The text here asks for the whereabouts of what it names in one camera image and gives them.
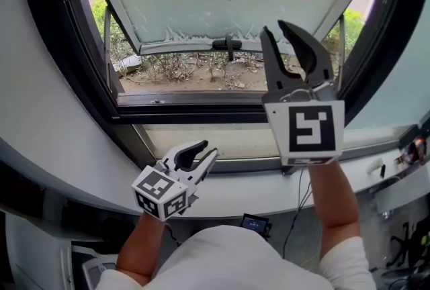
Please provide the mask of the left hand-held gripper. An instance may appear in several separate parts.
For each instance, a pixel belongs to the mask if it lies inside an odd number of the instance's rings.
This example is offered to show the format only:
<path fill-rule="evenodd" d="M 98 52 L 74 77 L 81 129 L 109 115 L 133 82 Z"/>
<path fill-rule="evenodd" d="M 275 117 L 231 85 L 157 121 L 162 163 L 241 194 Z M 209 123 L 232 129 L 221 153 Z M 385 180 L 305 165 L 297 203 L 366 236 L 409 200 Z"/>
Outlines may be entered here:
<path fill-rule="evenodd" d="M 214 148 L 193 164 L 207 146 L 207 140 L 180 144 L 155 166 L 145 167 L 132 184 L 138 206 L 161 222 L 183 215 L 197 199 L 197 184 L 206 178 L 218 158 L 218 149 Z"/>

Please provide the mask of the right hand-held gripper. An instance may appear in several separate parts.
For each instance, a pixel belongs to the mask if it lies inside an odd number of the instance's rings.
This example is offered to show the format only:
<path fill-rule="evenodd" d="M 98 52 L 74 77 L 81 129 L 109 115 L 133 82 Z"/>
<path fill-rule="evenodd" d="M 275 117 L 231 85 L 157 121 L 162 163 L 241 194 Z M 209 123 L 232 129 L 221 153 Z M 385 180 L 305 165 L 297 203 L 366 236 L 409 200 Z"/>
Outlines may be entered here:
<path fill-rule="evenodd" d="M 345 102 L 337 99 L 330 54 L 303 28 L 277 22 L 305 75 L 286 69 L 273 33 L 264 26 L 260 40 L 269 92 L 262 102 L 281 163 L 328 164 L 343 153 L 345 128 Z"/>

